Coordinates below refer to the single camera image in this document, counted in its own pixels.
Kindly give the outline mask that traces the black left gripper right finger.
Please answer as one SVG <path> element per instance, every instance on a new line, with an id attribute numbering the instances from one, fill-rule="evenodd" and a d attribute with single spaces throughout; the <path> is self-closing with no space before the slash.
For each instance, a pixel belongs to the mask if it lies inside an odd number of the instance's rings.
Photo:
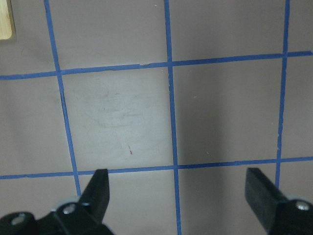
<path id="1" fill-rule="evenodd" d="M 246 170 L 245 199 L 268 235 L 311 235 L 313 205 L 282 193 L 256 167 Z"/>

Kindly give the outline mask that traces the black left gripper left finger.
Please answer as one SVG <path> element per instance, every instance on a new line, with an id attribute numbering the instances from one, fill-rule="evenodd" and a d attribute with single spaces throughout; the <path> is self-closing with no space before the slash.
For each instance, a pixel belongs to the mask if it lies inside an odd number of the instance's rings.
<path id="1" fill-rule="evenodd" d="M 19 211 L 0 219 L 2 235 L 112 235 L 103 224 L 110 200 L 107 169 L 98 169 L 76 202 L 66 202 L 36 219 L 30 212 Z"/>

